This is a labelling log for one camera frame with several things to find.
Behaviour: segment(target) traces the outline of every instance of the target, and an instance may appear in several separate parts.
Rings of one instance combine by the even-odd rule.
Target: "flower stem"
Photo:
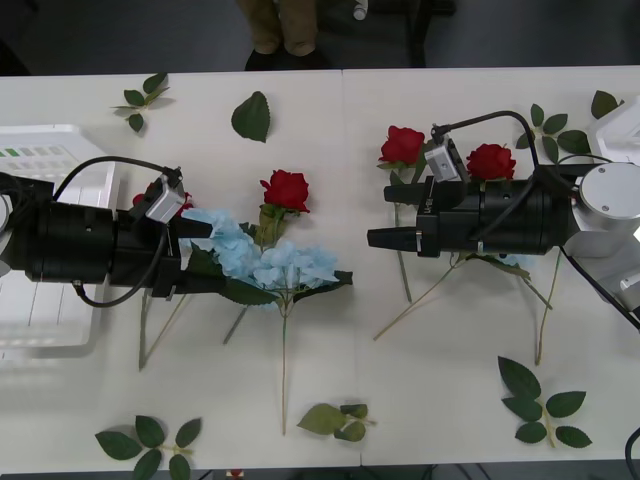
[[[547,413],[547,409],[545,408],[545,406],[540,402],[538,403],[542,407],[542,415],[544,416],[544,423],[547,426],[547,438],[549,439],[549,444],[551,445],[551,448],[556,448],[556,444],[553,441],[553,435],[555,433],[555,430],[551,426],[551,419],[549,418],[549,414]]]
[[[171,315],[169,316],[169,319],[167,320],[167,322],[162,327],[162,330],[160,330],[160,334],[158,335],[158,338],[156,338],[156,341],[153,342],[153,345],[151,345],[151,348],[149,349],[149,353],[147,353],[147,355],[145,357],[145,365],[149,361],[149,358],[151,357],[151,354],[158,348],[158,345],[160,344],[160,340],[162,340],[162,338],[164,338],[165,332],[167,331],[167,329],[169,328],[169,326],[171,325],[173,320],[176,318],[176,314],[178,313],[178,310],[180,310],[180,307],[184,303],[184,301],[187,298],[187,296],[188,295],[183,295],[182,296],[182,298],[178,302],[178,305],[176,305],[176,308],[174,308],[173,312],[171,312]]]
[[[242,311],[240,312],[240,315],[238,315],[238,318],[236,318],[236,321],[231,326],[231,329],[229,330],[229,333],[227,333],[227,336],[224,337],[224,340],[222,341],[223,345],[226,345],[227,343],[229,343],[229,340],[231,340],[231,337],[235,333],[236,328],[238,328],[238,325],[240,325],[240,322],[242,321],[242,319],[244,318],[245,314],[247,313],[247,310],[249,310],[248,306],[245,306],[242,309]]]
[[[397,203],[393,204],[396,228],[400,226],[399,207],[400,205],[398,205]],[[404,267],[404,259],[402,258],[402,252],[400,250],[396,250],[396,254],[398,255],[398,263],[400,263],[400,273],[402,274],[402,283],[404,284],[404,293],[407,296],[407,301],[409,303],[412,303],[413,299],[411,298],[411,290],[409,289],[409,281],[407,280],[407,270]]]
[[[138,371],[141,372],[142,369],[147,364],[146,355],[147,355],[147,313],[148,313],[148,299],[149,294],[147,293],[147,289],[144,290],[144,294],[142,295],[142,308],[140,309],[140,343],[138,345]]]
[[[551,297],[553,296],[553,289],[556,286],[556,279],[558,278],[558,270],[560,270],[560,258],[561,251],[558,249],[558,258],[556,259],[556,269],[553,272],[553,281],[551,282],[551,290],[549,291],[549,297],[547,298],[547,303],[551,302]],[[538,355],[536,355],[536,366],[540,365],[542,361],[542,336],[544,335],[544,326],[547,323],[547,314],[549,313],[549,307],[545,307],[544,315],[542,316],[542,324],[540,325],[540,335],[538,335]]]
[[[384,335],[387,330],[389,330],[391,327],[393,327],[396,323],[398,323],[400,320],[402,320],[402,318],[409,313],[409,310],[411,310],[413,307],[415,307],[418,303],[420,303],[422,301],[422,299],[424,297],[426,297],[427,295],[429,295],[433,289],[435,289],[438,285],[440,285],[442,282],[444,282],[444,280],[449,276],[449,274],[451,272],[453,272],[453,270],[455,270],[455,268],[459,265],[458,262],[456,262],[452,267],[449,267],[449,270],[447,270],[444,275],[442,277],[440,277],[440,280],[438,280],[429,290],[427,290],[426,292],[424,292],[420,298],[418,298],[418,300],[416,300],[415,302],[413,302],[411,305],[409,305],[407,308],[404,309],[404,311],[398,315],[395,320],[393,320],[389,325],[387,325],[386,327],[384,327],[382,329],[382,331],[380,331],[380,333],[378,333],[375,337],[373,337],[373,341],[375,342],[376,340],[378,340],[382,335]]]

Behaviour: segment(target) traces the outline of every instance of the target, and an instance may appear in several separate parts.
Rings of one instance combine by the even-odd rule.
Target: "white plastic basket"
[[[105,153],[72,125],[0,127],[0,171],[57,185],[79,163]],[[113,163],[78,175],[61,202],[115,209],[119,179]],[[103,286],[87,288],[103,297]],[[86,344],[99,309],[85,305],[70,285],[33,283],[23,272],[0,278],[0,357],[10,349]]]

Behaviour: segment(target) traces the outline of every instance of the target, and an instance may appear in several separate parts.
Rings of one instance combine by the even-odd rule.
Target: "artificial leaf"
[[[389,182],[391,185],[404,185],[402,179],[394,171],[391,171],[391,174],[389,175]]]
[[[142,447],[133,438],[120,432],[100,432],[96,434],[104,453],[116,460],[129,460],[136,457]]]
[[[246,233],[253,239],[256,238],[256,233],[258,231],[258,228],[260,228],[258,227],[258,225],[254,225],[253,223],[249,223],[249,222],[241,223],[239,226],[244,233]]]
[[[537,422],[542,417],[542,407],[539,403],[526,397],[503,398],[505,407],[518,415],[525,422]]]
[[[526,132],[523,133],[522,135],[520,135],[520,137],[516,141],[516,148],[518,150],[523,150],[525,148],[529,148],[529,138],[527,137]]]
[[[587,134],[580,130],[567,130],[558,135],[558,145],[569,153],[591,153]]]
[[[616,97],[610,93],[598,90],[591,102],[591,115],[600,119],[607,113],[613,112],[616,108],[618,108]]]
[[[162,453],[160,450],[149,450],[145,453],[133,469],[133,480],[149,480],[158,471]]]
[[[516,275],[521,277],[523,280],[531,281],[531,274],[526,270],[520,268],[519,266],[511,266],[505,265],[500,260],[495,257],[491,257],[488,255],[478,255],[477,253],[470,253],[465,257],[466,260],[480,260],[490,264],[492,267],[497,268],[498,270],[502,270],[505,273],[509,273],[511,275]]]
[[[340,411],[345,415],[351,415],[356,418],[367,418],[369,415],[369,407],[364,403],[357,403],[354,405],[340,405]]]
[[[346,423],[344,413],[327,403],[321,403],[312,407],[298,426],[318,435],[331,435],[336,430],[341,430]]]
[[[233,129],[242,138],[266,143],[271,117],[269,104],[262,92],[254,92],[231,116]]]
[[[538,443],[547,436],[547,429],[540,422],[522,425],[516,432],[516,438],[524,443]]]
[[[201,249],[193,242],[191,242],[191,257],[189,257],[187,272],[211,277],[224,277],[222,266],[214,262],[211,252]]]
[[[558,113],[557,115],[552,115],[547,118],[546,122],[544,122],[542,130],[547,135],[558,133],[560,130],[567,126],[568,119],[569,115],[567,115],[566,113]]]
[[[384,162],[384,163],[379,163],[376,166],[381,170],[394,170],[394,169],[402,170],[403,168],[408,168],[407,164],[404,162],[393,162],[393,163]]]
[[[261,247],[275,245],[284,234],[287,221],[284,210],[265,203],[260,206],[260,227],[256,231],[255,241]]]
[[[162,85],[165,78],[167,78],[166,73],[156,73],[155,75],[147,78],[142,84],[142,89],[145,93],[151,94],[157,90],[157,88]]]
[[[189,420],[185,423],[176,435],[176,445],[180,448],[185,448],[193,442],[198,435],[200,435],[200,430],[202,429],[202,419],[194,418],[193,420]]]
[[[164,88],[161,88],[160,90],[156,90],[155,92],[150,93],[149,95],[147,95],[147,98],[144,99],[144,104],[151,105],[156,100],[156,98],[158,98],[167,90],[169,90],[169,87],[164,87]]]
[[[293,303],[298,303],[303,298],[312,297],[313,295],[317,295],[319,293],[327,293],[337,290],[338,288],[344,287],[345,285],[353,285],[353,272],[343,272],[340,270],[336,270],[333,272],[333,276],[338,279],[337,282],[330,283],[329,285],[324,285],[318,288],[312,288],[311,290],[307,290],[304,292],[296,293],[293,296]]]
[[[558,163],[558,144],[555,139],[552,137],[547,137],[546,135],[542,137],[542,146],[544,147],[544,152],[549,157],[553,163]]]
[[[535,400],[542,393],[540,382],[524,365],[505,357],[498,357],[500,376],[514,397]]]
[[[556,428],[556,438],[573,448],[585,448],[593,443],[586,433],[576,427]]]
[[[142,107],[144,105],[144,97],[137,90],[125,90],[124,98],[129,105],[135,105],[136,107]]]
[[[338,440],[346,440],[347,442],[359,442],[367,433],[367,428],[362,422],[353,422],[347,425],[344,430],[336,430],[333,436]]]
[[[565,418],[576,413],[582,403],[587,392],[564,392],[556,393],[547,400],[547,412],[555,418]]]
[[[427,160],[424,157],[425,153],[433,150],[433,140],[429,140],[427,143],[423,144],[420,148],[420,155],[418,155],[418,161],[416,162],[416,171],[413,172],[413,177],[411,178],[411,183],[418,183],[420,181],[420,177],[422,176],[422,172],[424,172],[425,167],[427,166]]]
[[[151,417],[136,415],[136,434],[145,447],[156,448],[164,442],[160,424]]]
[[[233,278],[227,278],[227,284],[217,293],[240,305],[267,305],[278,299],[272,293]]]
[[[139,113],[134,113],[129,118],[127,118],[127,122],[129,122],[129,126],[133,129],[134,132],[139,132],[142,130],[144,125],[144,118]]]
[[[531,123],[534,127],[539,127],[544,122],[544,110],[535,103],[531,105]]]
[[[191,467],[189,462],[182,455],[174,455],[169,460],[169,475],[171,480],[189,480]]]

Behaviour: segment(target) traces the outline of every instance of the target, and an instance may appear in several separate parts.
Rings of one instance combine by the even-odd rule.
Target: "gray floor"
[[[400,0],[377,0],[385,3]],[[0,37],[35,75],[238,71],[251,51],[234,0],[0,0]],[[452,18],[436,18],[427,37],[430,67],[640,64],[639,0],[458,0]],[[408,66],[405,19],[370,14],[353,0],[320,4],[318,44],[336,68]],[[284,60],[282,68],[293,64]],[[623,462],[485,465],[492,480],[617,480]],[[483,479],[473,465],[471,477]],[[423,467],[353,471],[357,480],[419,480]],[[331,480],[343,473],[255,471],[256,480]],[[20,480],[128,479],[130,473],[24,475]],[[166,472],[155,477],[168,480]],[[214,479],[224,478],[216,472]],[[441,466],[436,480],[465,480]]]

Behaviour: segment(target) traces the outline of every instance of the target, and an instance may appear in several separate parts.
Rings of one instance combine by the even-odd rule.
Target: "black cable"
[[[207,478],[212,473],[213,473],[213,470],[209,470],[207,473],[205,473],[200,478],[198,478],[198,480],[204,480],[205,478]]]
[[[164,253],[164,249],[165,249],[166,244],[167,244],[167,229],[163,227],[162,234],[161,234],[161,237],[160,237],[160,242],[158,242],[158,248],[156,249],[156,253],[153,255],[153,259],[151,260],[151,264],[149,264],[149,267],[147,268],[147,270],[144,272],[142,277],[140,277],[140,280],[138,281],[138,283],[136,283],[131,288],[131,290],[129,290],[127,293],[125,293],[120,298],[116,298],[115,300],[111,300],[110,302],[100,303],[100,302],[96,302],[94,300],[91,300],[90,298],[87,297],[87,294],[84,291],[84,286],[82,284],[79,284],[79,285],[72,284],[73,288],[75,289],[76,293],[80,297],[80,300],[82,300],[84,303],[86,303],[90,307],[93,307],[93,308],[111,308],[111,307],[115,307],[117,305],[120,305],[121,303],[124,303],[127,300],[129,300],[131,297],[133,297],[138,292],[138,290],[140,290],[144,286],[144,284],[146,283],[147,279],[151,276],[153,271],[156,269],[156,267],[160,263],[160,260],[162,259],[162,254]]]
[[[56,193],[53,195],[53,200],[57,201],[60,198],[60,195],[62,195],[62,192],[65,190],[65,188],[69,186],[69,184],[71,183],[71,180],[73,180],[82,170],[84,170],[87,167],[90,167],[91,165],[95,165],[96,163],[106,163],[106,162],[127,163],[129,165],[136,165],[138,167],[149,168],[151,170],[155,170],[161,173],[167,173],[168,171],[171,171],[170,168],[161,167],[160,165],[156,165],[155,163],[145,162],[144,160],[135,160],[133,158],[114,157],[114,156],[93,158],[91,160],[87,160],[86,162],[81,163],[76,168],[71,170],[71,173],[67,175],[67,177],[62,181],[62,183],[58,187],[58,190],[56,190]]]
[[[640,480],[640,475],[638,475],[636,467],[633,466],[633,460],[631,458],[631,449],[636,440],[638,440],[638,437],[640,437],[640,428],[631,434],[629,440],[627,440],[627,444],[624,446],[624,460],[627,463],[627,468],[633,480]]]
[[[569,261],[569,263],[571,264],[571,266],[573,268],[576,269],[576,271],[582,275],[582,277],[589,282],[589,285],[591,285],[600,295],[602,295],[602,297],[609,302],[613,308],[615,308],[618,313],[620,313],[620,315],[622,315],[624,318],[627,319],[627,321],[633,325],[635,327],[636,330],[638,330],[638,332],[640,332],[640,321],[638,321],[637,318],[635,318],[633,315],[631,315],[629,312],[627,312],[627,310],[620,305],[620,302],[618,302],[618,300],[616,300],[616,298],[611,295],[604,287],[602,287],[591,275],[589,275],[589,272],[587,272],[584,268],[582,268],[582,266],[570,255],[567,255],[567,252],[565,251],[564,247],[560,247],[560,251],[562,252],[562,254],[567,258],[567,260]]]
[[[466,478],[467,480],[473,480],[473,478],[471,478],[471,475],[469,475],[469,472],[467,472],[462,465],[456,463],[456,468],[460,470],[460,473],[464,475],[464,478]]]
[[[484,478],[486,478],[487,480],[491,480],[491,477],[489,476],[489,474],[481,464],[476,463],[476,467],[478,467],[478,469],[482,472],[482,474],[484,475]]]

